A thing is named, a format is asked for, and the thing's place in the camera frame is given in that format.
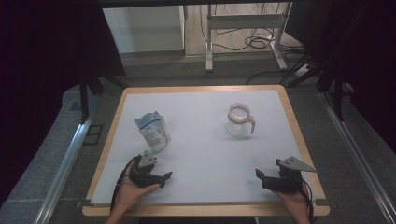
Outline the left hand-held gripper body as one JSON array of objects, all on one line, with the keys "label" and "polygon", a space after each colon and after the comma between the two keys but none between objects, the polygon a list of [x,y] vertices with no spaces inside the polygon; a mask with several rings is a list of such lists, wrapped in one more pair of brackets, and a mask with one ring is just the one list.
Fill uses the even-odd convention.
[{"label": "left hand-held gripper body", "polygon": [[129,179],[138,187],[144,188],[153,185],[155,181],[161,181],[151,174],[157,159],[144,151],[142,155],[137,155],[131,159],[131,169],[128,174]]}]

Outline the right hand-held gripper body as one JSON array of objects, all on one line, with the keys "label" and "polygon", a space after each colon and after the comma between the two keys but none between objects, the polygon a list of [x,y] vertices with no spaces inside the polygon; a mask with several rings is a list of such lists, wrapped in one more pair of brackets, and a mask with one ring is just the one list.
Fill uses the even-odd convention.
[{"label": "right hand-held gripper body", "polygon": [[264,181],[273,182],[275,186],[271,190],[277,191],[298,191],[303,184],[302,172],[315,173],[317,171],[295,157],[285,160],[276,159],[276,165],[279,167],[279,177],[266,176]]}]

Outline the white and blue pouch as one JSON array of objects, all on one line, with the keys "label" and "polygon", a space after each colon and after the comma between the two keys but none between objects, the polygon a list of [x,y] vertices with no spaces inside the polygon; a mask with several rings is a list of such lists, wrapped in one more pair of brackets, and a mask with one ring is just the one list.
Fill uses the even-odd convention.
[{"label": "white and blue pouch", "polygon": [[168,145],[170,135],[163,116],[157,111],[147,113],[134,121],[139,132],[153,151],[159,152]]}]

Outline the glass jar with hinged lid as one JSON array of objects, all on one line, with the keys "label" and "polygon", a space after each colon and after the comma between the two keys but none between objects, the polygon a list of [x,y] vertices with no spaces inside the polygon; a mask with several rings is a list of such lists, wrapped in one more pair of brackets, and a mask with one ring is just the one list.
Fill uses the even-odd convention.
[{"label": "glass jar with hinged lid", "polygon": [[226,130],[229,134],[243,136],[248,131],[248,125],[251,125],[250,133],[254,134],[256,121],[250,114],[250,109],[247,105],[242,103],[230,105],[227,118]]}]

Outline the person's right hand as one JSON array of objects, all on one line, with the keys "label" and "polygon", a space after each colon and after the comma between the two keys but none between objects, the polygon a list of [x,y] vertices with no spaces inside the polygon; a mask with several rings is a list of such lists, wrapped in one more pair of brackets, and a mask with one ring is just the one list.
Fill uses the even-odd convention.
[{"label": "person's right hand", "polygon": [[278,196],[291,216],[308,216],[308,205],[300,192],[285,193],[273,190]]}]

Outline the person's left hand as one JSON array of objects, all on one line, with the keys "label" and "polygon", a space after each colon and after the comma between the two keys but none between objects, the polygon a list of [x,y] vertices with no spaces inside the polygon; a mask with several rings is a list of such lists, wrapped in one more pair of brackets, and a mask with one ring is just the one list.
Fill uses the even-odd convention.
[{"label": "person's left hand", "polygon": [[132,210],[133,207],[140,201],[142,197],[158,189],[159,184],[154,184],[148,187],[137,187],[126,175],[121,179],[119,184],[119,192],[116,197],[113,211],[126,213]]}]

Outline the white table mat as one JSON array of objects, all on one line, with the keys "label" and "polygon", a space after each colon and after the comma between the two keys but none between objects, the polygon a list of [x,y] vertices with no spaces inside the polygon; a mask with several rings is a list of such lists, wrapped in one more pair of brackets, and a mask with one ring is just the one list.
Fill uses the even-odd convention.
[{"label": "white table mat", "polygon": [[[227,132],[227,114],[234,103],[250,109],[254,134],[251,125],[243,136]],[[276,90],[129,94],[93,204],[110,203],[126,163],[148,149],[134,120],[155,111],[163,116],[170,141],[156,153],[152,172],[173,173],[163,188],[143,198],[144,204],[274,202],[277,197],[262,188],[256,170],[276,176],[276,159],[301,155]]]}]

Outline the black metal stand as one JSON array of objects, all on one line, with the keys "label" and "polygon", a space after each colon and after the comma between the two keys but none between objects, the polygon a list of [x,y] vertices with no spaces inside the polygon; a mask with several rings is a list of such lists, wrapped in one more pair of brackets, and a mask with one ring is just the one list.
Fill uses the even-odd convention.
[{"label": "black metal stand", "polygon": [[[128,88],[128,85],[117,79],[116,77],[112,76],[102,76],[102,78],[106,81],[111,82],[112,84],[122,88],[123,90]],[[88,102],[88,90],[91,90],[91,92],[94,95],[101,95],[104,92],[104,87],[102,83],[100,82],[99,77],[92,77],[88,75],[82,75],[80,77],[80,82],[79,82],[79,93],[80,93],[80,105],[81,105],[81,123],[84,124],[90,115],[90,109],[89,109],[89,102]]]},{"label": "black metal stand", "polygon": [[288,81],[288,78],[291,74],[295,74],[300,68],[301,64],[297,63],[290,69],[280,81],[280,85],[285,88],[292,88],[300,83],[308,80],[309,78],[319,75],[318,82],[316,84],[316,88],[318,91],[323,92],[327,91],[330,86],[333,86],[333,94],[332,94],[332,108],[336,117],[341,121],[344,120],[343,112],[342,112],[342,103],[344,94],[344,79],[341,73],[341,66],[338,60],[335,57],[331,57],[320,63],[319,65],[314,66],[309,69],[307,72],[298,76],[297,78]]}]

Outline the white power strip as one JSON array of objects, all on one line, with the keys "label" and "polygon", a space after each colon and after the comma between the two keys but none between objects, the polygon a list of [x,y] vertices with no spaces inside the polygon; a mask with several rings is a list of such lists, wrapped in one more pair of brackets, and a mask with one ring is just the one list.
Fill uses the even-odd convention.
[{"label": "white power strip", "polygon": [[299,68],[296,72],[295,72],[295,76],[296,77],[300,77],[302,75],[304,75],[305,73],[307,73],[309,70],[311,69],[311,65],[310,64],[304,64],[301,68]]}]

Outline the white cabinet panel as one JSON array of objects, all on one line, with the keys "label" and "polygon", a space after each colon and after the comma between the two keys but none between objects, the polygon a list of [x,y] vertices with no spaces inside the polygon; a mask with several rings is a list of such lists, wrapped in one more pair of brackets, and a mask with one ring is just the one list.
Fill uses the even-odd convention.
[{"label": "white cabinet panel", "polygon": [[185,48],[182,6],[119,7],[103,11],[119,53]]}]

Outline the black curtain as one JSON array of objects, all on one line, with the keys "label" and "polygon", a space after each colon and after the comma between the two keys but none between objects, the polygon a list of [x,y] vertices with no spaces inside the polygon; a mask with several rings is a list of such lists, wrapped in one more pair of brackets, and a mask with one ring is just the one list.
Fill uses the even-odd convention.
[{"label": "black curtain", "polygon": [[352,104],[396,152],[396,0],[295,0],[286,33],[323,63],[364,3],[368,7],[342,50],[340,71],[354,90]]},{"label": "black curtain", "polygon": [[124,73],[100,0],[0,0],[0,205],[82,79]]}]

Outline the aluminium floor rail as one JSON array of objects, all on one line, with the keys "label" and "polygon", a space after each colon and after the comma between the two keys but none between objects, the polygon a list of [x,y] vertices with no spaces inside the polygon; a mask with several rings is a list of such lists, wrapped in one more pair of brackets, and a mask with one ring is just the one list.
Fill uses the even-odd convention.
[{"label": "aluminium floor rail", "polygon": [[70,145],[64,154],[64,158],[59,166],[59,169],[49,187],[49,191],[38,210],[34,224],[49,224],[56,204],[64,190],[66,180],[70,175],[79,150],[90,128],[92,118],[93,114],[90,114],[83,122],[78,125]]},{"label": "aluminium floor rail", "polygon": [[362,178],[364,179],[368,189],[371,191],[375,202],[377,203],[387,223],[396,224],[396,205],[393,203],[385,188],[375,176],[375,173],[371,169],[367,160],[364,158],[360,148],[358,147],[355,139],[352,137],[345,123],[341,121],[333,111],[333,102],[331,97],[327,93],[323,92],[320,92],[318,96],[325,104],[325,107],[335,128],[337,129],[337,132],[339,132],[341,138],[343,139],[352,160],[355,162]]}]

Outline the white metal desk frame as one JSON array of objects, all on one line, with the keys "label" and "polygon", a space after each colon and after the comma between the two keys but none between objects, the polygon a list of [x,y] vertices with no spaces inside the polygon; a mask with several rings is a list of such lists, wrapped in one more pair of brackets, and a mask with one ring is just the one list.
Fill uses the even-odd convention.
[{"label": "white metal desk frame", "polygon": [[205,50],[205,70],[213,71],[212,31],[217,29],[277,29],[276,35],[270,38],[270,47],[276,58],[277,64],[282,71],[287,69],[286,63],[280,53],[279,43],[289,16],[291,2],[287,2],[281,13],[261,15],[213,15],[212,6],[207,6],[207,40]]}]

